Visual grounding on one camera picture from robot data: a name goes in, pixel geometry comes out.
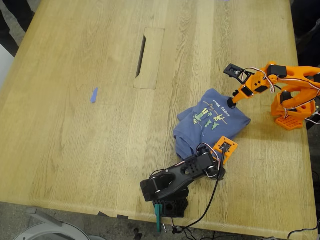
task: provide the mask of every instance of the person's leg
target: person's leg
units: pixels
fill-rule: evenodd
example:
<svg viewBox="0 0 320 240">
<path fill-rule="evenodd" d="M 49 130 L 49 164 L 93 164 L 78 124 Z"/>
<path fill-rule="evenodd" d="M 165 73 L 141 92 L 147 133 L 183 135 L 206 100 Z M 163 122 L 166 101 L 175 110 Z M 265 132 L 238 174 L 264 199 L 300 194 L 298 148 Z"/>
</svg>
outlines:
<svg viewBox="0 0 320 240">
<path fill-rule="evenodd" d="M 291 13 L 294 33 L 300 38 L 310 32 L 320 19 L 320 0 L 294 0 Z"/>
<path fill-rule="evenodd" d="M 320 65 L 320 28 L 298 56 L 299 66 L 318 67 Z"/>
<path fill-rule="evenodd" d="M 10 35 L 10 28 L 8 27 L 2 12 L 0 11 L 0 44 L 12 55 L 16 56 L 18 52 L 18 45 L 14 38 Z"/>
<path fill-rule="evenodd" d="M 16 17 L 22 29 L 27 32 L 35 15 L 27 0 L 3 0 L 8 10 Z"/>
</svg>

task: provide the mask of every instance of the orange bracket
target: orange bracket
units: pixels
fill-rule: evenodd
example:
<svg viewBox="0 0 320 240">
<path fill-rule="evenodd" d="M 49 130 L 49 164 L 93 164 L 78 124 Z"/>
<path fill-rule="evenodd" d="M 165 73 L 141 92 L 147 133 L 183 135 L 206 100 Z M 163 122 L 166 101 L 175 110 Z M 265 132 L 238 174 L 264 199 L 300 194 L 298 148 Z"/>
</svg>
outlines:
<svg viewBox="0 0 320 240">
<path fill-rule="evenodd" d="M 217 153 L 222 154 L 223 148 L 226 150 L 223 164 L 229 159 L 232 153 L 237 149 L 238 144 L 234 141 L 230 140 L 229 138 L 222 136 L 219 141 L 214 145 L 213 150 Z"/>
</svg>

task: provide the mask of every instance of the white wire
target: white wire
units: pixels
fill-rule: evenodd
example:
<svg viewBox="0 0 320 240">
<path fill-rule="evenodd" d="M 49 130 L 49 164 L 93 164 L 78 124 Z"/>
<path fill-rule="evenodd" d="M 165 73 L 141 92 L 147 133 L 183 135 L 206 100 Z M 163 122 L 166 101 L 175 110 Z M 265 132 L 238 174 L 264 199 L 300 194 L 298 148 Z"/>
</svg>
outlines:
<svg viewBox="0 0 320 240">
<path fill-rule="evenodd" d="M 199 148 L 199 146 L 200 146 L 201 144 L 206 145 L 206 146 L 214 153 L 214 155 L 215 155 L 215 157 L 216 157 L 216 160 L 218 161 L 218 169 L 220 169 L 220 159 L 219 159 L 218 154 L 216 153 L 216 151 L 215 151 L 209 144 L 207 144 L 207 143 L 205 143 L 205 142 L 201 142 L 201 143 L 196 147 L 196 150 L 198 150 L 198 148 Z"/>
<path fill-rule="evenodd" d="M 315 121 L 312 121 L 312 120 L 310 120 L 310 119 L 308 119 L 308 118 L 306 118 L 305 120 L 307 120 L 307 121 L 309 121 L 309 122 L 312 122 L 312 123 L 314 123 L 314 124 L 316 124 L 316 125 L 320 125 L 320 123 L 317 123 L 317 122 L 315 122 Z"/>
<path fill-rule="evenodd" d="M 244 73 L 245 73 L 245 71 L 246 71 L 247 69 L 252 69 L 252 70 L 255 70 L 255 71 L 257 71 L 257 72 L 263 73 L 263 74 L 264 74 L 263 79 L 267 79 L 267 81 L 269 82 L 269 84 L 270 84 L 270 86 L 271 86 L 270 92 L 271 92 L 272 94 L 275 92 L 275 86 L 274 86 L 274 84 L 272 83 L 272 81 L 268 78 L 267 74 L 266 74 L 264 71 L 262 71 L 262 70 L 260 70 L 260 69 L 258 69 L 258 68 L 252 67 L 252 66 L 251 66 L 251 67 L 247 67 L 246 69 L 243 70 L 243 73 L 242 73 L 242 76 L 241 76 L 241 81 L 242 81 L 242 82 L 244 81 Z"/>
<path fill-rule="evenodd" d="M 300 106 L 302 106 L 302 105 L 305 105 L 305 104 L 308 104 L 308 103 L 312 102 L 312 101 L 315 100 L 316 97 L 319 95 L 319 92 L 320 92 L 320 89 L 319 89 L 318 92 L 316 93 L 316 96 L 315 96 L 313 99 L 311 99 L 310 101 L 304 102 L 304 103 L 302 103 L 302 104 L 300 104 L 300 105 L 298 105 L 298 106 L 295 106 L 295 107 L 293 107 L 293 108 L 285 108 L 285 107 L 284 107 L 284 108 L 283 108 L 284 111 L 285 111 L 284 119 L 286 119 L 287 116 L 288 116 L 288 110 L 293 110 L 293 109 L 296 109 L 296 108 L 298 108 L 298 107 L 300 107 Z"/>
<path fill-rule="evenodd" d="M 305 83 L 308 83 L 308 84 L 309 84 L 311 87 L 313 87 L 314 89 L 320 90 L 319 87 L 313 85 L 311 82 L 305 81 L 305 80 L 302 80 L 302 79 L 299 79 L 299 78 L 286 78 L 286 79 L 284 79 L 284 78 L 279 78 L 279 77 L 278 77 L 278 79 L 280 79 L 281 81 L 301 81 L 301 82 L 305 82 Z"/>
</svg>

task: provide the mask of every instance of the green clamp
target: green clamp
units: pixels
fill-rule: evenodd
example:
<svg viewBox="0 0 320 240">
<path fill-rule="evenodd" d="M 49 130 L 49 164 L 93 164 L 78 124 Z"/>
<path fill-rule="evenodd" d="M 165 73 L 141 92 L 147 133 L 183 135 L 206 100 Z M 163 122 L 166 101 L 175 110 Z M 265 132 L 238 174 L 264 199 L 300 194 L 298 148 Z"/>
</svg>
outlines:
<svg viewBox="0 0 320 240">
<path fill-rule="evenodd" d="M 154 212 L 156 215 L 156 231 L 161 232 L 161 213 L 162 213 L 162 204 L 154 205 Z"/>
</svg>

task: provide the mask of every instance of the wooden table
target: wooden table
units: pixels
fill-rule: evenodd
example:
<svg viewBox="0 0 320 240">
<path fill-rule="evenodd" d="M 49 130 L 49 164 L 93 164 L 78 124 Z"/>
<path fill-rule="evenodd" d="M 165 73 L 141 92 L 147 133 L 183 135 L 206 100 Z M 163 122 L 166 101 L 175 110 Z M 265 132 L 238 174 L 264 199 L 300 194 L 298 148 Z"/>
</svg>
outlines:
<svg viewBox="0 0 320 240">
<path fill-rule="evenodd" d="M 139 183 L 179 162 L 176 115 L 209 88 L 230 96 L 229 63 L 270 60 L 297 64 L 288 0 L 44 0 L 0 93 L 0 201 L 155 222 Z M 273 98 L 238 104 L 252 121 L 197 228 L 286 238 L 316 225 L 306 130 L 276 125 Z M 213 187 L 193 183 L 175 223 L 198 219 Z"/>
</svg>

